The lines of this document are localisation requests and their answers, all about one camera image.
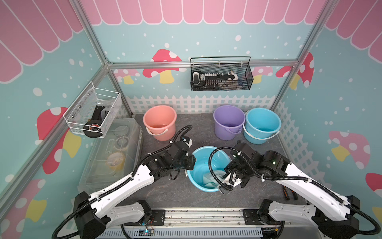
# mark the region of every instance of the gray countertop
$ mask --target gray countertop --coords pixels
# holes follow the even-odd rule
[[[135,120],[143,130],[142,157],[168,145],[167,141],[158,141],[149,135],[143,124],[143,114],[137,114]],[[214,133],[214,119],[212,114],[178,114],[176,119],[176,130],[191,124],[193,129],[186,136],[190,137],[193,144],[191,152],[202,146],[235,146],[237,140],[246,142],[259,153],[264,154],[268,150],[275,150],[285,155],[280,141],[277,137],[269,139],[262,145],[254,145],[248,142],[243,133],[237,135],[233,140],[221,140]],[[184,170],[176,180],[164,177],[148,185],[133,195],[125,199],[121,205],[129,205],[138,200],[146,200],[151,208],[175,208],[175,207],[259,207],[263,199],[271,199],[282,203],[305,204],[305,200],[299,197],[293,200],[290,190],[288,190],[290,201],[286,201],[283,196],[282,186],[276,182],[261,182],[259,178],[252,177],[246,187],[237,186],[227,195],[220,192],[203,192],[197,189],[186,177]]]

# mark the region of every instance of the bucket handle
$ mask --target bucket handle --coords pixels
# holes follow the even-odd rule
[[[149,133],[149,134],[151,134],[152,136],[159,136],[159,135],[164,135],[167,131],[168,131],[168,128],[167,129],[165,129],[165,131],[163,131],[162,133],[160,133],[160,134],[153,134],[153,133],[151,133],[150,132],[150,130],[149,130],[149,128],[147,128],[146,127],[146,130],[147,130],[147,132]]]
[[[241,133],[241,128],[239,129],[239,132],[237,132],[237,133],[230,131],[230,129],[228,129],[228,128],[225,128],[225,130],[232,133],[232,134],[236,134],[236,135]]]
[[[277,131],[274,135],[272,135],[271,137],[268,137],[268,138],[256,138],[255,136],[253,136],[252,134],[250,134],[247,129],[245,128],[245,126],[243,125],[243,129],[244,131],[248,134],[248,136],[250,136],[251,138],[254,138],[255,140],[268,140],[270,138],[273,138],[274,136],[276,136],[280,131]]]

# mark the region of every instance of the purple bucket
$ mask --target purple bucket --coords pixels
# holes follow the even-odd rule
[[[231,140],[241,133],[245,123],[244,112],[234,106],[220,106],[214,111],[215,134],[222,140]]]

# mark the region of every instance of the red mushroom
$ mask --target red mushroom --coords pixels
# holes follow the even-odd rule
[[[277,73],[277,77],[285,77],[289,74],[291,67],[286,66],[281,68]],[[312,82],[314,72],[314,58],[313,55],[309,52],[307,57],[305,58],[302,66],[300,67],[297,74],[293,77],[289,87],[293,90],[297,89],[298,80],[302,79],[304,86],[308,87]]]
[[[332,153],[339,161],[343,162],[345,158],[352,155],[356,166],[364,169],[370,159],[370,145],[365,136],[356,133],[347,133],[340,131],[329,132],[329,143],[339,144],[337,148],[332,149]]]
[[[252,69],[252,75],[253,75],[253,84],[258,84],[261,82],[262,75],[267,75],[267,76],[273,75],[273,68],[272,67],[254,67]]]
[[[366,183],[371,190],[373,190],[378,196],[382,197],[382,175],[368,173],[366,175]]]
[[[25,219],[29,218],[37,222],[44,212],[47,201],[36,201],[33,198],[45,185],[45,179],[35,179],[21,193],[11,210],[1,221],[2,239],[19,239],[24,229]]]
[[[181,62],[181,58],[175,53],[160,49],[155,53],[154,57],[151,59],[151,62]],[[151,78],[160,74],[159,82],[162,84],[171,84],[174,82],[174,77],[171,74],[172,70],[185,72],[186,68],[158,68],[158,69],[144,69],[143,75],[147,78]]]
[[[36,144],[39,144],[45,139],[54,125],[58,122],[61,116],[65,113],[67,108],[56,107],[44,111],[37,118],[37,131],[39,134],[39,139],[35,141]],[[46,174],[51,174],[56,171],[60,165],[62,149],[65,149],[69,156],[73,158],[78,152],[79,147],[81,146],[81,137],[75,136],[72,134],[69,129],[66,130],[66,133],[61,137],[57,142],[56,146],[50,152],[42,168]]]
[[[122,79],[124,79],[125,85],[134,84],[131,76],[141,76],[136,69],[116,69],[114,70],[114,75],[118,82],[122,82]]]

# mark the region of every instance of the black mesh basket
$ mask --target black mesh basket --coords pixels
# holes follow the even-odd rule
[[[253,82],[250,59],[251,57],[191,58],[191,91],[249,90]]]

